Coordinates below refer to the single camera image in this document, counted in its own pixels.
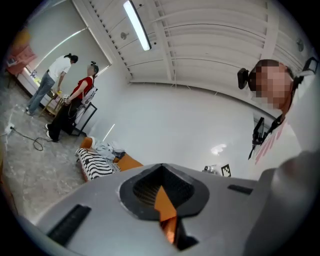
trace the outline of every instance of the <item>extension socket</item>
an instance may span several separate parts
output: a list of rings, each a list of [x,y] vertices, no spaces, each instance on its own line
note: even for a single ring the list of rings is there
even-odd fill
[[[10,133],[11,133],[11,131],[12,131],[12,128],[14,128],[15,127],[15,125],[13,124],[13,123],[8,123],[8,125],[6,126],[6,128],[5,128],[5,130],[4,130],[4,132],[7,134],[7,135],[9,135]]]

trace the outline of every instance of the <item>gray tile floor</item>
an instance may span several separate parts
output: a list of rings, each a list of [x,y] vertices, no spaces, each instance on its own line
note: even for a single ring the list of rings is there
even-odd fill
[[[0,78],[0,135],[11,122],[17,131],[28,137],[47,138],[44,125],[52,118],[48,115],[38,117],[40,108],[36,115],[27,115],[25,107],[29,99],[14,81],[8,88],[8,78]],[[75,157],[83,138],[62,131],[58,143],[40,140],[43,151],[37,151],[33,141],[14,131],[0,137],[5,151],[4,180],[20,215],[33,221],[51,204],[84,183]]]

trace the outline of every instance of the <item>blue jeans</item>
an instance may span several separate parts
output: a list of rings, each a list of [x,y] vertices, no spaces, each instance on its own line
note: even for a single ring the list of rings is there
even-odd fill
[[[45,72],[41,79],[41,83],[38,90],[32,96],[32,98],[30,99],[27,105],[29,108],[30,114],[32,115],[34,114],[41,100],[50,91],[50,89],[52,88],[52,86],[54,86],[54,84],[55,84],[55,81],[50,77],[50,75],[47,72]]]

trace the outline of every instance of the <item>power cord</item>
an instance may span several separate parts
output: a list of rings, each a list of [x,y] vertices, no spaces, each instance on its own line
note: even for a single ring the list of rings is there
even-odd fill
[[[40,142],[38,142],[38,140],[44,140],[44,141],[47,141],[47,142],[53,142],[53,140],[48,140],[48,139],[41,138],[41,137],[38,137],[38,138],[36,138],[36,139],[30,138],[30,137],[28,137],[28,136],[23,135],[22,133],[20,133],[19,131],[17,131],[17,130],[16,130],[14,127],[12,127],[12,126],[10,126],[10,129],[11,129],[11,130],[14,130],[17,134],[21,135],[22,137],[27,138],[27,139],[33,141],[33,147],[34,147],[36,150],[38,150],[38,151],[43,151],[43,150],[44,150],[44,147],[41,145]]]

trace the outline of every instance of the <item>white ceiling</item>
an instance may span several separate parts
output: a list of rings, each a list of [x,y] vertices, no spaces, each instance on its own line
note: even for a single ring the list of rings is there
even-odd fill
[[[240,68],[251,70],[260,59],[275,59],[296,72],[311,50],[291,15],[271,1],[133,0],[149,51],[141,47],[123,8],[125,0],[83,1],[105,27],[133,83],[177,83],[250,102],[238,89]],[[302,52],[297,38],[305,44]]]

